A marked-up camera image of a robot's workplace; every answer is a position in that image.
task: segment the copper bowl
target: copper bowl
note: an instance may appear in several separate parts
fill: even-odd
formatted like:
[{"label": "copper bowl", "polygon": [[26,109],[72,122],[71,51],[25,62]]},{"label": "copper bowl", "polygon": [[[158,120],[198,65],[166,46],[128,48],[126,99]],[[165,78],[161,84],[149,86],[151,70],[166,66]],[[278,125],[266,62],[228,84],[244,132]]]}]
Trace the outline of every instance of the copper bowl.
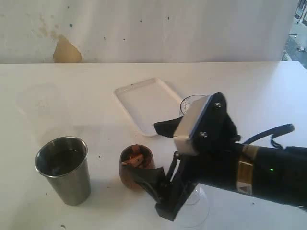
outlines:
[{"label": "copper bowl", "polygon": [[134,182],[130,175],[129,169],[122,165],[122,162],[129,159],[129,156],[131,156],[134,153],[135,149],[138,149],[140,153],[144,156],[144,162],[142,163],[142,168],[144,169],[154,169],[154,157],[153,153],[149,148],[147,148],[144,145],[130,145],[126,147],[119,158],[119,175],[122,183],[129,189],[133,190],[142,190],[142,188]]}]

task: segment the table surface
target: table surface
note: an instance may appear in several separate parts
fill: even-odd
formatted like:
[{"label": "table surface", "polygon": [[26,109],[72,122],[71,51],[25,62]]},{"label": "table surface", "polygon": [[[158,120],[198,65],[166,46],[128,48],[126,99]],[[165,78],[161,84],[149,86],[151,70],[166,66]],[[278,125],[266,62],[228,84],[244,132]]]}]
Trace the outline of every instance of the table surface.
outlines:
[{"label": "table surface", "polygon": [[[243,140],[293,123],[296,131],[278,141],[285,146],[307,143],[307,71],[298,62],[1,64],[0,77],[3,230],[58,230],[61,225],[67,230],[178,229],[158,217],[148,194],[126,189],[119,179],[119,155],[128,145],[148,146],[156,166],[165,170],[175,150],[170,138],[140,135],[112,95],[114,89],[144,79],[159,77],[182,97],[223,92]],[[50,125],[45,127],[46,120]],[[89,147],[92,193],[77,207],[65,205],[34,167],[43,141],[67,135],[65,125],[71,127],[70,135],[79,136]],[[269,146],[269,141],[257,144]],[[203,229],[280,230],[307,225],[307,213],[296,207],[201,186],[210,202]]]}]

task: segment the bolt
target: bolt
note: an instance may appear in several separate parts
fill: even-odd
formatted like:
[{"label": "bolt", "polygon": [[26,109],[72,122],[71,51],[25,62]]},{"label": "bolt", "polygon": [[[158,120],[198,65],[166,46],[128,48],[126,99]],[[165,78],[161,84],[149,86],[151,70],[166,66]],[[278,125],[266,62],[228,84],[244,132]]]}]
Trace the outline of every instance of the bolt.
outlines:
[{"label": "bolt", "polygon": [[217,102],[217,103],[214,103],[214,107],[215,107],[215,108],[221,108],[221,107],[222,107],[222,105],[221,105],[221,103],[220,103],[220,102]]},{"label": "bolt", "polygon": [[206,132],[200,132],[200,137],[206,138],[208,137],[208,134]]}]

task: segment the stainless steel cup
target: stainless steel cup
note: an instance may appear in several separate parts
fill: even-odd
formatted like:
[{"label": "stainless steel cup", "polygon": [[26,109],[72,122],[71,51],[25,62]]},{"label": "stainless steel cup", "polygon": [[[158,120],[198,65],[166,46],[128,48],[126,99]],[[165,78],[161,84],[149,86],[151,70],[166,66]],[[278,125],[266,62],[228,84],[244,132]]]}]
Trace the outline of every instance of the stainless steel cup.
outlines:
[{"label": "stainless steel cup", "polygon": [[87,152],[80,138],[61,137],[42,147],[35,158],[36,170],[67,205],[78,205],[91,193]]}]

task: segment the white plastic tray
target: white plastic tray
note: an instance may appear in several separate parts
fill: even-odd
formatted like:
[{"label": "white plastic tray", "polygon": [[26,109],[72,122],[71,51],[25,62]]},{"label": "white plastic tray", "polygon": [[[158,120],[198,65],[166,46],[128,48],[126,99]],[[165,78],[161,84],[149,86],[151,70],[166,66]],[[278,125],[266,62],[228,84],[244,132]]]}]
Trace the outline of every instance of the white plastic tray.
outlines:
[{"label": "white plastic tray", "polygon": [[144,136],[157,134],[155,122],[179,117],[182,98],[159,78],[116,89],[114,95]]}]

